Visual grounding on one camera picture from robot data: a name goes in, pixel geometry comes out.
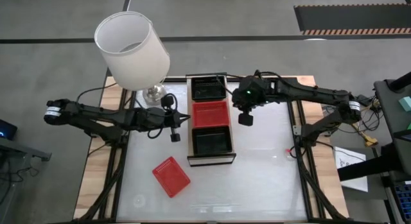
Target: lamp base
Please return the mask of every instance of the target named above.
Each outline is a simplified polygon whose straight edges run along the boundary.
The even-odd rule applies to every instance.
[[[143,98],[147,105],[160,105],[161,98],[166,94],[164,85],[158,83],[153,87],[143,90]]]

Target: metal bracket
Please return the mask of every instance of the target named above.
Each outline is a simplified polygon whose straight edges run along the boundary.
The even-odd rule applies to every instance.
[[[293,133],[294,135],[301,135],[301,126],[293,125]]]

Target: wooden table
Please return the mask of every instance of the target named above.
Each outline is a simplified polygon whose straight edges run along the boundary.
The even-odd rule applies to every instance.
[[[299,83],[308,86],[314,86],[315,80],[313,76],[289,76],[296,77]],[[112,77],[108,77],[106,81],[106,86],[114,83]],[[103,92],[103,97],[101,99],[100,106],[108,109],[118,109],[119,101],[121,97],[122,88],[118,85],[105,89]],[[302,106],[304,109],[304,114],[307,123],[314,123],[319,119],[323,118],[321,105],[318,103],[312,103],[303,101]],[[296,118],[297,124],[299,123],[299,114],[297,112],[297,106],[294,107],[294,116]],[[319,141],[329,143],[329,138],[320,137]],[[89,151],[95,150],[103,144],[100,138],[95,138],[91,142],[91,147]],[[88,159],[85,166],[85,171],[83,175],[82,185],[78,195],[78,200],[76,204],[76,209],[74,212],[74,218],[79,218],[88,210],[88,208],[97,199],[101,190],[103,189],[105,174],[107,170],[107,164],[109,161],[110,148],[104,147],[99,151],[94,152]],[[320,188],[323,190],[325,195],[328,197],[330,202],[337,208],[337,210],[348,217],[348,211],[345,204],[344,194],[342,192],[340,179],[337,173],[337,167],[335,166],[333,150],[322,144],[317,144],[313,148],[313,156],[315,160],[315,166],[317,170],[317,175],[319,178]],[[311,188],[310,190],[310,200],[311,206],[313,207],[313,213],[315,217],[318,217],[318,210],[315,201],[315,195],[313,194]],[[110,211],[112,206],[112,193],[109,196],[109,202],[107,204],[107,210]]]

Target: yellow striped mat edge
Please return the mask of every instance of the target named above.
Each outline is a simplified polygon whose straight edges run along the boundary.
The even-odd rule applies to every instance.
[[[297,5],[296,7],[309,7],[309,6],[392,6],[392,5],[404,5],[411,6],[406,3],[367,3],[367,4],[331,4],[331,5]]]
[[[303,35],[392,35],[410,33],[411,28],[332,29],[302,31]]]

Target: white paper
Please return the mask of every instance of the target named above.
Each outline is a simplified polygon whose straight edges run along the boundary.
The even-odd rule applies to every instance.
[[[367,160],[365,155],[362,153],[349,151],[349,150],[339,148],[339,147],[334,147],[334,150],[336,150],[334,152],[334,155],[335,155],[335,164],[337,165],[337,169]],[[355,157],[348,156],[347,154],[344,154],[342,152],[350,154]],[[346,181],[341,182],[341,185],[344,187],[351,188],[351,189],[357,189],[359,191],[368,192],[367,177],[346,180]]]

